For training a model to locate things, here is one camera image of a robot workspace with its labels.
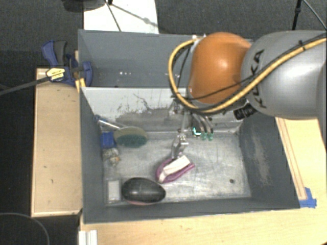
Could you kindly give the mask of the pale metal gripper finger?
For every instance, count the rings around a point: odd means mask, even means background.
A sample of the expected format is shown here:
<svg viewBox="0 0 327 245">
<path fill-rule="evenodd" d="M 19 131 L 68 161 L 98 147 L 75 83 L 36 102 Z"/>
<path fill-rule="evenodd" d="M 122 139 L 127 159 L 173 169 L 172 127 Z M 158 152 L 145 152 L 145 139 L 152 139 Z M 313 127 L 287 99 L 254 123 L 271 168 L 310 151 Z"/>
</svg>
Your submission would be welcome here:
<svg viewBox="0 0 327 245">
<path fill-rule="evenodd" d="M 176 136 L 171 146 L 171 158 L 176 160 L 179 156 L 179 136 Z"/>
<path fill-rule="evenodd" d="M 179 158 L 183 156 L 183 151 L 188 147 L 189 142 L 184 134 L 179 135 Z"/>
</svg>

